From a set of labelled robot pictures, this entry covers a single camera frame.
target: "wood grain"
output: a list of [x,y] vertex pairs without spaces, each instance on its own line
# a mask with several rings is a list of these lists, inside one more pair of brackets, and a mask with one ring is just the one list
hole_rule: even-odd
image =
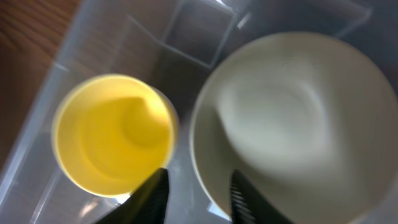
[[80,0],[0,1],[0,167]]

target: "plastic container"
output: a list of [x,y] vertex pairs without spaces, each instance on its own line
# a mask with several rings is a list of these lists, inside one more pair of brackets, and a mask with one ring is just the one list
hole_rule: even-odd
[[[1,223],[92,223],[116,198],[89,194],[59,169],[51,122],[77,84],[104,73],[134,76],[161,91],[180,120],[168,166],[166,223],[228,223],[210,213],[189,155],[192,106],[212,70],[240,46],[283,31],[339,38],[374,61],[398,90],[398,2],[393,0],[86,0],[4,168]],[[398,185],[362,223],[398,222]]]

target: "beige bowl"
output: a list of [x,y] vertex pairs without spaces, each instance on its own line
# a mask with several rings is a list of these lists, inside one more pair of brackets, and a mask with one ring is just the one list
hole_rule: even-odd
[[391,186],[397,135],[396,96],[370,59],[325,35],[282,33],[213,72],[193,114],[192,159],[226,214],[239,169],[294,223],[348,223]]

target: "yellow bowl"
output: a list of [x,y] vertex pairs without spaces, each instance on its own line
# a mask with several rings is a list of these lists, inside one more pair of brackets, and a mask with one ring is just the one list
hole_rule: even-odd
[[53,151],[83,190],[103,197],[128,194],[169,162],[176,120],[169,101],[150,86],[103,75],[78,85],[61,102]]

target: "clear plastic bin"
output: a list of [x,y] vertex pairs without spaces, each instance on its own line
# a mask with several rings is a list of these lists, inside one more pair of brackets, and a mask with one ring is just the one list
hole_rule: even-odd
[[[50,127],[60,100],[74,86],[95,75],[124,73],[164,93],[180,118],[168,166],[166,223],[228,223],[208,211],[188,143],[192,106],[212,70],[262,36],[320,32],[364,52],[397,91],[397,10],[393,0],[84,1],[2,174],[0,222],[92,223],[118,204],[67,179],[52,154]],[[396,192],[362,223],[398,223]]]

